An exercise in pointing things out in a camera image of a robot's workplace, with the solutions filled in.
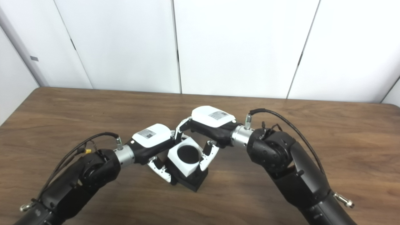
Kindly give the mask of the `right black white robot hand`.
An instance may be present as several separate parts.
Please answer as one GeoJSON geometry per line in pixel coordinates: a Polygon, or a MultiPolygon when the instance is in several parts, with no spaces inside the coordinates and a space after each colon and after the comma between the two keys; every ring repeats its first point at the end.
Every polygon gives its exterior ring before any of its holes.
{"type": "Polygon", "coordinates": [[[199,162],[201,171],[204,171],[220,148],[233,146],[232,134],[239,125],[241,124],[234,115],[212,106],[201,106],[195,108],[191,116],[176,127],[174,141],[176,144],[182,142],[183,132],[186,130],[208,137],[199,162]]]}

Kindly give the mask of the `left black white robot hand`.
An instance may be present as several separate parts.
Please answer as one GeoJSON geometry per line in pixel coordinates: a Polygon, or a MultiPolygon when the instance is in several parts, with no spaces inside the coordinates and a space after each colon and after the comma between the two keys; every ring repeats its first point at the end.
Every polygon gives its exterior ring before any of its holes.
{"type": "Polygon", "coordinates": [[[174,146],[172,132],[167,126],[153,124],[133,134],[124,146],[128,148],[130,164],[148,165],[166,182],[175,184],[165,162],[159,157],[174,146]]]}

